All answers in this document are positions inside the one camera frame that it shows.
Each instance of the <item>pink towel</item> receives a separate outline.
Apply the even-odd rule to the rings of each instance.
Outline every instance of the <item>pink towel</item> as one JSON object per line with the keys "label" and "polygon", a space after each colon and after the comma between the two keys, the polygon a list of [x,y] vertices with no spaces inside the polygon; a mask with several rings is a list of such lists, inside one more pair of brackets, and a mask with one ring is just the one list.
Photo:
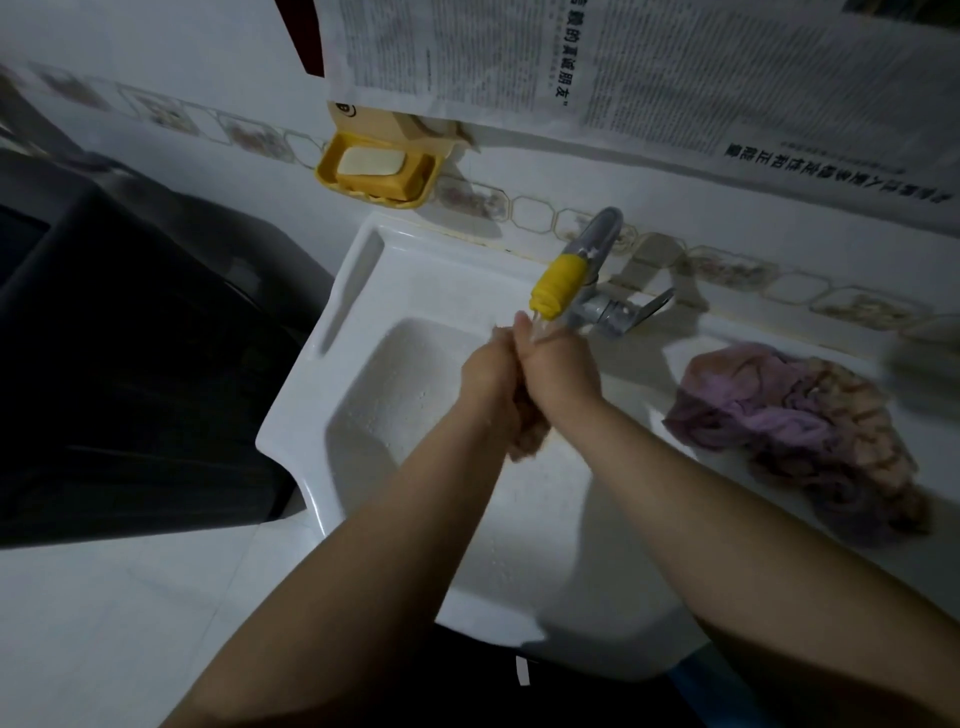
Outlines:
{"label": "pink towel", "polygon": [[884,404],[839,364],[746,343],[695,356],[663,423],[688,445],[746,449],[759,480],[802,488],[842,541],[882,546],[928,519]]}

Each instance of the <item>white ceramic sink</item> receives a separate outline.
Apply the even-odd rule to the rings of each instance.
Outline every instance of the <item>white ceramic sink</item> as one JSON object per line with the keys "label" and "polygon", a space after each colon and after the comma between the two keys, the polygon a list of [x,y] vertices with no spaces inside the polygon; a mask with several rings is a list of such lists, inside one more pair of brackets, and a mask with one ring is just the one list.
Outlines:
{"label": "white ceramic sink", "polygon": [[[365,223],[257,438],[297,479],[318,539],[382,487],[453,403],[461,364],[492,326],[509,324],[525,307],[542,270],[382,213]],[[624,339],[591,337],[591,345],[608,399],[681,447],[660,420],[687,361],[742,339],[876,375],[865,362],[682,306]],[[957,616],[960,521],[949,504],[960,500],[951,476],[960,459],[943,455],[957,433],[894,409],[924,483],[941,491],[938,510],[948,522],[935,537],[878,558]],[[772,495],[753,484],[736,455],[711,456],[708,464]],[[778,503],[811,521],[799,497],[778,494]],[[705,641],[602,485],[556,433],[536,458],[505,466],[439,621],[627,679],[661,672]]]}

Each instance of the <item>yellow soap dish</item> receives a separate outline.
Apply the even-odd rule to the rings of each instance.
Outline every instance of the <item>yellow soap dish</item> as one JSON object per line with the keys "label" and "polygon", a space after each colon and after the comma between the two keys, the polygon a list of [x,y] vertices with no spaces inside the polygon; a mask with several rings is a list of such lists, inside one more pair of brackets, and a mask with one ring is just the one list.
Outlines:
{"label": "yellow soap dish", "polygon": [[[469,146],[455,121],[447,122],[445,133],[439,133],[406,113],[346,104],[328,106],[338,131],[327,144],[314,175],[327,189],[374,205],[394,209],[421,206],[430,197],[440,168],[454,147]],[[344,152],[357,146],[401,150],[406,159],[395,175],[338,176]]]}

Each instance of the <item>decorative tile border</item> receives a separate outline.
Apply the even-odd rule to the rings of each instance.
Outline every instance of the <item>decorative tile border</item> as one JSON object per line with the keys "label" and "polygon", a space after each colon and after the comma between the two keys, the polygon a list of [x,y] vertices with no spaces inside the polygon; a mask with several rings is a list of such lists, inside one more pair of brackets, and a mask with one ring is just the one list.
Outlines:
{"label": "decorative tile border", "polygon": [[896,331],[931,313],[929,306],[899,296],[846,286],[828,291],[810,304],[810,310],[874,331]]}
{"label": "decorative tile border", "polygon": [[[286,164],[313,169],[326,147],[326,141],[306,133],[108,79],[78,76],[40,63],[0,59],[0,75],[20,88],[59,96],[91,109],[115,112]],[[557,211],[551,203],[526,194],[511,199],[502,189],[458,178],[456,174],[454,171],[440,175],[430,205],[497,224],[512,222],[521,230],[553,235],[563,242],[580,234],[593,216],[571,207],[559,207]],[[612,255],[621,259],[628,257],[630,264],[648,273],[668,271],[670,276],[693,278],[743,295],[801,307],[851,326],[960,353],[960,313],[935,314],[923,303],[850,285],[847,281],[834,282],[805,271],[781,270],[775,263],[710,246],[688,251],[679,238],[631,224],[624,225]],[[630,281],[629,275],[617,274],[615,278],[619,285],[627,288],[645,288],[644,284]]]}
{"label": "decorative tile border", "polygon": [[774,263],[706,245],[694,248],[686,254],[684,267],[687,274],[697,280],[744,293],[763,290],[780,274]]}
{"label": "decorative tile border", "polygon": [[511,205],[511,220],[514,225],[530,232],[551,232],[556,215],[550,203],[520,195]]}
{"label": "decorative tile border", "polygon": [[760,295],[788,305],[807,305],[832,288],[829,279],[804,271],[787,271],[760,291]]}
{"label": "decorative tile border", "polygon": [[510,219],[510,198],[502,189],[440,175],[433,195],[438,205],[471,217],[481,217],[495,223],[505,223]]}

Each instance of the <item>newspaper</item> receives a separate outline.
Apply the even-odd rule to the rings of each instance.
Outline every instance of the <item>newspaper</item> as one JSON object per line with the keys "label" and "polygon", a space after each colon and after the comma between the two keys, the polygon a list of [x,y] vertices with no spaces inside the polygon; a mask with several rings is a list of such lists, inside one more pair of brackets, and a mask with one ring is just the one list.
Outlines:
{"label": "newspaper", "polygon": [[950,3],[316,4],[338,102],[614,149],[960,232]]}

